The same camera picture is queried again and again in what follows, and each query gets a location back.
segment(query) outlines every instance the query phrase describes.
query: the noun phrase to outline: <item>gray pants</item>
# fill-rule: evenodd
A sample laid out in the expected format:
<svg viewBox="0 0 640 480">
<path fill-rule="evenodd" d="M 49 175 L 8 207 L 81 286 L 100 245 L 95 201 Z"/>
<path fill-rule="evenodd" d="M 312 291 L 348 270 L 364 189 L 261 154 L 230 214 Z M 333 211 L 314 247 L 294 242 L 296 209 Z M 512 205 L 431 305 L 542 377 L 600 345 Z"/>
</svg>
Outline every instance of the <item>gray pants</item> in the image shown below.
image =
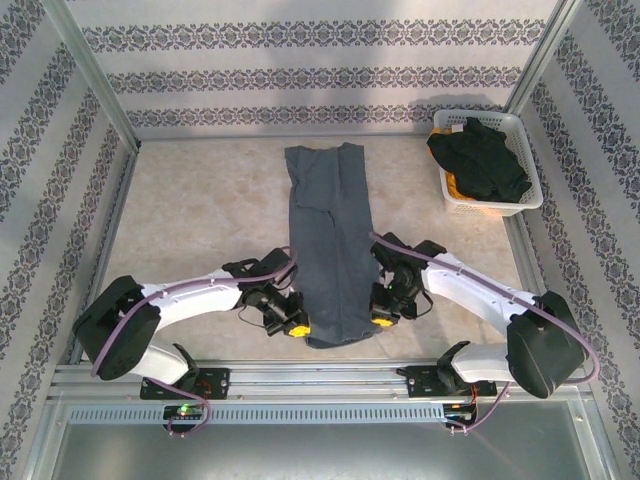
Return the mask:
<svg viewBox="0 0 640 480">
<path fill-rule="evenodd" d="M 307 344 L 347 345 L 376 332 L 369 314 L 378 264 L 369 250 L 373 230 L 364 147 L 285 149 L 291 177 L 289 235 L 298 251 L 296 290 L 311 319 Z"/>
</svg>

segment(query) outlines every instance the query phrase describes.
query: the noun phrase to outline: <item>damask pattern wall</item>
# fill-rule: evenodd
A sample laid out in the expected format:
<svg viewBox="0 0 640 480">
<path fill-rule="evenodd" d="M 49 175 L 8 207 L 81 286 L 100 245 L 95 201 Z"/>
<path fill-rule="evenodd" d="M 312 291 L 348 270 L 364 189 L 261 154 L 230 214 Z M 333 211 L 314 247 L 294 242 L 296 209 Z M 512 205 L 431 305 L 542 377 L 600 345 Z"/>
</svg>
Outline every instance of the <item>damask pattern wall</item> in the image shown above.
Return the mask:
<svg viewBox="0 0 640 480">
<path fill-rule="evenodd" d="M 587 0 L 522 113 L 545 202 L 525 218 L 547 286 L 600 352 L 596 400 L 640 478 L 640 1 Z"/>
<path fill-rule="evenodd" d="M 499 109 L 555 0 L 75 0 L 142 139 L 425 132 Z"/>
<path fill-rule="evenodd" d="M 0 2 L 0 479 L 19 478 L 132 157 L 40 3 Z"/>
</svg>

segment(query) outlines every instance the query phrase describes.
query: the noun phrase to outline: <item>beige floor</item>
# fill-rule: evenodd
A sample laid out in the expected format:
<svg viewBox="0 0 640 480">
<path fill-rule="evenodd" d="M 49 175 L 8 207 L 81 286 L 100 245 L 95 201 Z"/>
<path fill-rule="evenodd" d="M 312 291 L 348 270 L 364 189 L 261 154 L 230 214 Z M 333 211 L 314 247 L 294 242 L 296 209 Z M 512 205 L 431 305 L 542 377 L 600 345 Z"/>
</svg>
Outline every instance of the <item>beige floor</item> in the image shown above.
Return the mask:
<svg viewBox="0 0 640 480">
<path fill-rule="evenodd" d="M 424 139 L 273 138 L 143 145 L 111 254 L 106 287 L 120 275 L 140 283 L 187 279 L 222 263 L 288 243 L 287 146 L 364 145 L 377 231 L 415 245 L 430 239 L 499 281 L 520 282 L 502 219 L 444 212 L 435 161 Z M 435 298 L 433 311 L 348 347 L 313 350 L 301 339 L 246 325 L 236 312 L 185 320 L 159 333 L 196 359 L 435 358 L 460 340 L 496 342 L 491 326 Z M 257 311 L 244 316 L 260 321 Z"/>
</svg>

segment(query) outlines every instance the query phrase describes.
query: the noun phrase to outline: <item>purple cable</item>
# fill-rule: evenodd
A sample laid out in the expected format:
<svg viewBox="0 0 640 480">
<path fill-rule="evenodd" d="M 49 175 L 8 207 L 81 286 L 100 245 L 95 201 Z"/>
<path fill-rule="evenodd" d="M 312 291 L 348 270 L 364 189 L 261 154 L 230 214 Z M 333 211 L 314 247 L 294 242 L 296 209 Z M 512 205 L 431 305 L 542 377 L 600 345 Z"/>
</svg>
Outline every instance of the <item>purple cable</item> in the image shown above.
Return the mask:
<svg viewBox="0 0 640 480">
<path fill-rule="evenodd" d="M 587 342 L 587 340 L 580 335 L 576 330 L 574 330 L 573 328 L 569 327 L 568 325 L 566 325 L 565 323 L 563 323 L 562 321 L 560 321 L 559 319 L 557 319 L 556 317 L 554 317 L 553 315 L 545 312 L 544 310 L 542 310 L 541 308 L 538 308 L 535 305 L 532 305 L 514 295 L 512 295 L 511 293 L 509 293 L 508 291 L 497 287 L 496 285 L 492 284 L 491 282 L 488 282 L 487 280 L 485 280 L 484 278 L 476 275 L 473 272 L 470 272 L 464 268 L 459 268 L 455 265 L 451 265 L 450 263 L 444 262 L 442 260 L 438 260 L 437 258 L 433 258 L 430 257 L 428 255 L 423 255 L 421 253 L 418 252 L 414 252 L 413 250 L 409 250 L 408 248 L 403 248 L 403 247 L 399 247 L 397 245 L 394 245 L 393 243 L 387 242 L 386 240 L 384 240 L 380 235 L 378 235 L 376 232 L 371 232 L 369 234 L 369 237 L 378 242 L 380 245 L 383 245 L 391 250 L 395 250 L 396 252 L 400 252 L 400 253 L 404 253 L 405 255 L 409 255 L 411 257 L 415 257 L 415 258 L 419 258 L 421 260 L 426 260 L 428 262 L 434 263 L 436 265 L 439 265 L 441 267 L 444 267 L 446 269 L 449 269 L 453 272 L 456 273 L 460 273 L 468 278 L 470 278 L 471 280 L 473 280 L 476 283 L 479 283 L 480 285 L 482 285 L 483 287 L 488 288 L 489 290 L 509 299 L 510 301 L 520 305 L 521 307 L 524 308 L 528 308 L 529 310 L 533 311 L 534 313 L 540 315 L 542 318 L 544 318 L 545 320 L 548 320 L 549 322 L 551 322 L 552 324 L 554 324 L 555 326 L 559 327 L 560 329 L 562 329 L 564 332 L 568 333 L 571 337 L 573 337 L 576 341 L 578 341 L 580 343 L 580 345 L 582 345 L 584 347 L 584 349 L 587 351 L 587 353 L 589 354 L 589 357 L 591 357 L 591 361 L 593 362 L 593 370 L 591 371 L 591 373 L 589 375 L 587 375 L 586 377 L 583 378 L 574 378 L 574 379 L 569 379 L 567 380 L 565 383 L 568 385 L 580 385 L 583 383 L 587 383 L 590 382 L 592 380 L 594 380 L 595 378 L 597 378 L 598 374 L 600 373 L 600 360 L 598 359 L 598 353 L 595 351 L 595 349 L 591 346 L 591 344 L 589 342 Z M 482 423 L 484 423 L 484 421 L 489 417 L 489 415 L 491 415 L 494 410 L 496 409 L 496 407 L 498 406 L 498 403 L 500 403 L 500 401 L 504 398 L 504 396 L 507 393 L 507 390 L 509 389 L 509 385 L 510 383 L 507 382 L 506 385 L 504 386 L 504 388 L 502 389 L 502 391 L 500 392 L 500 395 L 498 395 L 496 397 L 495 402 L 493 402 L 493 405 L 491 406 L 491 408 L 489 409 L 489 411 L 478 421 L 476 421 L 473 425 L 470 426 L 464 426 L 463 424 L 459 423 L 459 422 L 455 422 L 455 421 L 451 421 L 449 420 L 448 422 L 454 425 L 457 425 L 458 428 L 457 430 L 451 430 L 454 433 L 461 433 L 461 432 L 469 432 L 473 429 L 475 429 L 476 427 L 480 426 Z"/>
<path fill-rule="evenodd" d="M 167 295 L 169 295 L 170 293 L 174 293 L 176 291 L 182 290 L 184 288 L 189 288 L 189 287 L 196 287 L 196 286 L 205 286 L 205 285 L 210 285 L 210 286 L 216 286 L 216 285 L 229 285 L 229 286 L 235 286 L 238 283 L 254 283 L 254 282 L 264 282 L 266 280 L 271 280 L 274 278 L 278 278 L 284 274 L 286 274 L 289 270 L 291 270 L 293 268 L 293 266 L 296 264 L 296 260 L 298 258 L 298 254 L 296 252 L 296 250 L 293 247 L 282 247 L 283 250 L 289 250 L 289 257 L 291 258 L 291 260 L 289 261 L 289 263 L 287 263 L 283 268 L 281 268 L 280 270 L 270 273 L 268 275 L 261 275 L 258 277 L 246 277 L 246 278 L 206 278 L 206 279 L 199 279 L 199 280 L 189 280 L 183 283 L 178 283 L 176 285 L 173 285 L 171 287 L 167 287 L 164 290 L 158 290 L 155 293 L 152 293 L 151 295 L 149 295 L 148 297 L 143 298 L 142 300 L 140 300 L 138 303 L 136 303 L 131 310 L 129 310 L 124 317 L 122 317 L 122 319 L 120 319 L 120 321 L 118 322 L 118 325 L 116 325 L 116 328 L 113 329 L 113 332 L 111 332 L 111 335 L 109 335 L 109 338 L 107 339 L 107 341 L 104 343 L 104 345 L 102 346 L 102 350 L 100 350 L 100 353 L 98 354 L 98 357 L 96 358 L 95 362 L 93 362 L 93 368 L 91 369 L 91 376 L 95 377 L 98 375 L 98 370 L 100 369 L 100 366 L 102 365 L 102 362 L 104 362 L 105 357 L 107 356 L 107 354 L 109 353 L 109 350 L 111 349 L 111 347 L 113 346 L 114 342 L 116 341 L 116 339 L 118 338 L 118 335 L 120 334 L 120 332 L 122 331 L 122 329 L 125 327 L 125 325 L 127 324 L 127 322 L 129 322 L 129 320 L 131 320 L 131 318 L 135 315 L 135 313 L 140 310 L 143 306 L 145 306 L 146 304 L 152 302 L 153 300 L 155 300 L 156 298 L 160 298 L 160 297 L 165 297 Z M 209 404 L 209 402 L 198 396 L 195 395 L 193 393 L 189 393 L 186 392 L 184 390 L 180 390 L 179 388 L 175 388 L 172 387 L 171 385 L 167 385 L 164 382 L 161 382 L 160 380 L 155 380 L 153 378 L 150 378 L 149 380 L 151 380 L 153 383 L 161 386 L 162 388 L 165 388 L 169 391 L 172 391 L 174 393 L 177 393 L 178 395 L 183 395 L 185 397 L 188 398 L 192 398 L 194 400 L 198 400 L 199 402 L 202 402 L 205 410 L 207 411 L 206 415 L 204 415 L 203 417 L 203 421 L 201 423 L 199 423 L 198 425 L 196 425 L 194 428 L 192 428 L 189 432 L 185 432 L 183 434 L 181 434 L 181 437 L 185 437 L 187 434 L 191 434 L 194 433 L 198 430 L 200 430 L 201 428 L 203 428 L 209 421 L 209 418 L 211 417 L 211 405 Z M 167 425 L 167 428 L 169 430 L 169 434 L 173 435 L 173 430 L 171 430 L 171 424 L 173 422 L 173 418 L 171 418 L 169 420 L 169 424 Z"/>
</svg>

